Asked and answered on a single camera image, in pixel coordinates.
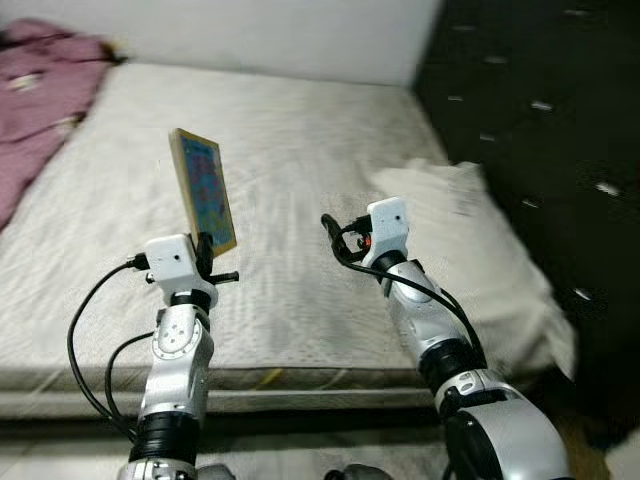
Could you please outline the white pillow with tree print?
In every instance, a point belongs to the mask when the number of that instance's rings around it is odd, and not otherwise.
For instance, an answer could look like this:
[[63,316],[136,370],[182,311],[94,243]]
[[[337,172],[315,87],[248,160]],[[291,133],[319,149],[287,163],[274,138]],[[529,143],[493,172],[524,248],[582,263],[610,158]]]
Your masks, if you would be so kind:
[[511,376],[572,376],[575,330],[490,198],[479,165],[384,168],[369,180],[406,201],[408,252],[461,302],[490,365]]

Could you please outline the dark tufted headboard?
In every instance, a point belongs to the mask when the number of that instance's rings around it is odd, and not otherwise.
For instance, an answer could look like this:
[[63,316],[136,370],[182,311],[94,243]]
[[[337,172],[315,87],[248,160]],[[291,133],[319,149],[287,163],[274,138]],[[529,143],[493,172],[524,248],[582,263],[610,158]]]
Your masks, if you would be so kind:
[[442,0],[413,92],[483,169],[577,333],[585,411],[639,416],[639,0]]

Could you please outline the silver robot leg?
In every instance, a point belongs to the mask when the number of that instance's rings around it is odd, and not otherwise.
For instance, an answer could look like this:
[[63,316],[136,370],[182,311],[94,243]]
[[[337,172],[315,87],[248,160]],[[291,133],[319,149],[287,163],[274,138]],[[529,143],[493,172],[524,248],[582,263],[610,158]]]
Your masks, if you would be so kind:
[[237,480],[237,476],[224,463],[209,463],[196,468],[195,480]]
[[387,471],[365,465],[365,463],[349,463],[343,468],[333,468],[326,472],[323,480],[394,480]]

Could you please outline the purple cartoon print blanket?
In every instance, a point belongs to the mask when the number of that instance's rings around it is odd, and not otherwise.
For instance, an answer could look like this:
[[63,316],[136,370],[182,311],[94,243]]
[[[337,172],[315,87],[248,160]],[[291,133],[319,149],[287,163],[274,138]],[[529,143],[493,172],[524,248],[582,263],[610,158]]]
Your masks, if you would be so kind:
[[104,38],[47,20],[0,29],[0,230],[120,63]]

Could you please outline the silver right robot leg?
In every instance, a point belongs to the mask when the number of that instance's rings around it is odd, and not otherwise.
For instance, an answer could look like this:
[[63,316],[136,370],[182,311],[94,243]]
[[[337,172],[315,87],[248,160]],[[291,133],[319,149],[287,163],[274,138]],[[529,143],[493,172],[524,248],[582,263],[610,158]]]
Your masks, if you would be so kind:
[[365,463],[349,463],[343,468],[333,468],[326,472],[323,480],[394,480],[387,471],[365,465]]

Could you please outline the silver left robot leg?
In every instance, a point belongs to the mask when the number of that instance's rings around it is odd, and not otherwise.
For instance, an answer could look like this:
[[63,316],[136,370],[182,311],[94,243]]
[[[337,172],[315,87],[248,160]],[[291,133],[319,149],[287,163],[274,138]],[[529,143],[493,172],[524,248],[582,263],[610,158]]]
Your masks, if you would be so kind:
[[224,463],[209,463],[196,468],[195,480],[237,480],[237,476]]

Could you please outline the quilted white mattress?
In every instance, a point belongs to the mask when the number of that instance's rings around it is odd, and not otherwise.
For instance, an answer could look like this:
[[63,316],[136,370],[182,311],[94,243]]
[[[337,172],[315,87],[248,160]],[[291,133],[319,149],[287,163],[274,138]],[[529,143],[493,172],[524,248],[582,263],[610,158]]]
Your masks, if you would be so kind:
[[238,244],[216,261],[207,388],[214,413],[419,407],[429,396],[371,276],[340,266],[321,215],[388,198],[384,168],[452,166],[406,90],[148,64],[110,70],[95,105],[0,230],[0,419],[90,417],[65,338],[100,388],[116,357],[122,410],[140,407],[163,296],[125,259],[186,233],[175,128],[219,143]]

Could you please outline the colourful children's book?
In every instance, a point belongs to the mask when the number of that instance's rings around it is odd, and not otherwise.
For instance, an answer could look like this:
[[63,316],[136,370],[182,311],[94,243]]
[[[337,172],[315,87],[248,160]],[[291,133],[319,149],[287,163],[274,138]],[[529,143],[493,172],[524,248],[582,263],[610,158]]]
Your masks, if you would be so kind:
[[219,143],[177,128],[169,134],[173,166],[196,246],[218,257],[237,246]]

